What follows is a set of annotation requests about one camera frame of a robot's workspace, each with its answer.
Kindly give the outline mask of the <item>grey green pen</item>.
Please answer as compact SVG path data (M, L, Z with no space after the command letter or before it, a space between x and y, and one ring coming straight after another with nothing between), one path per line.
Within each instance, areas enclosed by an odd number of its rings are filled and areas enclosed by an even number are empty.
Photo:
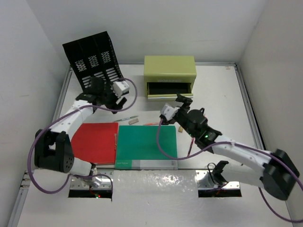
M115 120L113 122L122 122L122 121L130 120L130 119L134 119L134 118L137 118L137 117L138 117L138 115L134 115L134 116L118 119L118 120Z

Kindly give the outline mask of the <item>beige eraser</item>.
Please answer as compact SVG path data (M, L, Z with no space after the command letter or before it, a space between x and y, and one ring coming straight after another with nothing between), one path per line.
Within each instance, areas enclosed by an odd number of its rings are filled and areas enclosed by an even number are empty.
M130 120L128 123L129 123L129 125L132 125L132 124L137 123L138 121L139 121L138 119L133 119L133 120Z

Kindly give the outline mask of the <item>olive green drawer toolbox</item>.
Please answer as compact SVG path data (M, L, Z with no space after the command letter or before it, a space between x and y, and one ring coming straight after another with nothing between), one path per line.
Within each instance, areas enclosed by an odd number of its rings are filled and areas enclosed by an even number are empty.
M194 56L146 55L143 78L149 101L174 101L177 94L193 98Z

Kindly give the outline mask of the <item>orange highlighter pen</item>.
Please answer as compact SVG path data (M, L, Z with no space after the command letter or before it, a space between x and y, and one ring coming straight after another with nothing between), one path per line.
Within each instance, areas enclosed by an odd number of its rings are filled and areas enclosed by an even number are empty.
M161 122L151 122L151 123L145 123L144 126L154 126L159 125Z

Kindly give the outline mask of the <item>dark red ink pen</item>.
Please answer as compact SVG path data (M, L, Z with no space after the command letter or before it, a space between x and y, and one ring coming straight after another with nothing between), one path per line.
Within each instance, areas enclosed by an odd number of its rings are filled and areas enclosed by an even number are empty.
M195 138L192 138L189 149L188 149L188 152L187 152L187 157L190 156L190 154L191 154L191 150L192 150L194 142L195 142Z

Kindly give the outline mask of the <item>green binder folder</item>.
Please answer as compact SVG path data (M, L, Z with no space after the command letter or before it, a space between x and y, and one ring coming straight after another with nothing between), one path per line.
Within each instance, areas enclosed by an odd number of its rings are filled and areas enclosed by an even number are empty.
M177 170L178 162L163 155L156 142L157 126L120 125L115 169Z

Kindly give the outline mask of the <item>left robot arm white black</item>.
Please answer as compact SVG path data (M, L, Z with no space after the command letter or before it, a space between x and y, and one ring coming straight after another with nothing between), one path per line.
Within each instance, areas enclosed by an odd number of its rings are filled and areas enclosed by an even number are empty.
M105 105L114 114L121 110L127 101L123 96L128 92L129 85L124 79L106 82L93 78L90 86L75 98L65 118L36 133L35 166L71 175L91 175L93 164L74 156L71 139L98 107Z

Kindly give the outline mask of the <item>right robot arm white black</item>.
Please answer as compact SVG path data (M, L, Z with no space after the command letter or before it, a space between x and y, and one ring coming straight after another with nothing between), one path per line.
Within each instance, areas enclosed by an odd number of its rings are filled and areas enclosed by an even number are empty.
M191 110L192 99L177 94L176 101L182 106L178 107L174 120L195 139L200 149L228 157L242 165L236 167L228 161L220 161L212 171L212 178L217 184L237 176L239 182L261 187L279 200L288 199L300 173L285 151L277 149L270 152L239 144L208 126L203 108Z

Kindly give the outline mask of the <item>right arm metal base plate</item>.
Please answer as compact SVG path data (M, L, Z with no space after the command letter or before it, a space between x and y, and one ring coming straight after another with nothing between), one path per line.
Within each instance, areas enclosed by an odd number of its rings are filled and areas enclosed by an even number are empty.
M210 176L210 171L207 169L202 170L196 170L196 182L197 182L197 188L201 191L209 191L209 190L216 190L216 189L222 189L222 190L240 190L240 183L238 182L229 182L229 183L223 183L223 186L219 186L218 184L215 184L214 180L212 180Z

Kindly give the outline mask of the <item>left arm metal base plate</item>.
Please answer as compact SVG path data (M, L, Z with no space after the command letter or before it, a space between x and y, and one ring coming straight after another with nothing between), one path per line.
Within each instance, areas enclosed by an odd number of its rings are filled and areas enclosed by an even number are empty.
M96 169L93 172L94 176L92 178L84 177L71 177L70 190L84 190L88 191L104 191L112 190L113 183L113 170L109 169Z

